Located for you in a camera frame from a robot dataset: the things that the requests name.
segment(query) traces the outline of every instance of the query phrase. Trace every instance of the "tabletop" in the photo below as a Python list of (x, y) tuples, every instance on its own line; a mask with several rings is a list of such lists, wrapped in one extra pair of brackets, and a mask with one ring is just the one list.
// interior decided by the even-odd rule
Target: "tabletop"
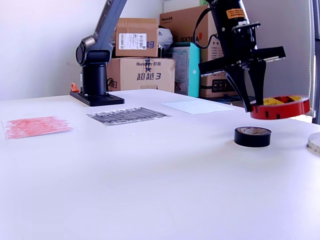
[[(60, 116), (76, 131), (6, 140), (0, 129), (1, 240), (319, 240), (320, 126), (263, 121), (243, 108), (189, 114), (159, 90), (114, 93), (124, 105), (71, 96), (0, 102), (2, 121)], [(170, 118), (106, 126), (86, 114), (145, 107)], [(271, 145), (233, 141), (243, 126)]]

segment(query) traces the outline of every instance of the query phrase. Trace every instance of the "white wall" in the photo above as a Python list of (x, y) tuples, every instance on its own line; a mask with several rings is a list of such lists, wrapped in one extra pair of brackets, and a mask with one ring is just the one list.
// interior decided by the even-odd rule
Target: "white wall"
[(286, 59), (267, 64), (264, 95), (309, 95), (311, 36), (308, 0), (243, 0), (260, 22), (259, 48), (284, 46)]
[[(127, 0), (122, 17), (159, 18), (164, 0)], [(75, 51), (105, 0), (0, 1), (0, 100), (66, 95), (80, 82)]]

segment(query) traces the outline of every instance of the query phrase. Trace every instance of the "teal box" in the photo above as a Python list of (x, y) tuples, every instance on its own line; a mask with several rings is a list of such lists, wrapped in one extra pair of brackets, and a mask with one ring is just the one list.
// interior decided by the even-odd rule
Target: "teal box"
[(168, 54), (175, 60), (174, 92), (198, 98), (200, 49), (191, 42), (180, 42), (173, 44)]

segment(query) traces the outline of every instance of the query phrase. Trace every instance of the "red tape roll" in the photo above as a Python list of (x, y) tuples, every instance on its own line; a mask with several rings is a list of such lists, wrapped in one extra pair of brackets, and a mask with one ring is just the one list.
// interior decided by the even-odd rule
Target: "red tape roll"
[(303, 96), (280, 96), (266, 98), (264, 105), (251, 103), (251, 117), (260, 120), (288, 119), (307, 114), (310, 111), (310, 101)]

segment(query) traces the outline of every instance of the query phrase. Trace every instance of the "black tape roll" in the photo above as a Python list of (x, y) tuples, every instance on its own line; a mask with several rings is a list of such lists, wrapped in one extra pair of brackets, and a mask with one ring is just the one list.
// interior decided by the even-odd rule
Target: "black tape roll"
[(234, 130), (234, 142), (243, 147), (263, 148), (270, 145), (271, 131), (261, 127), (243, 126)]

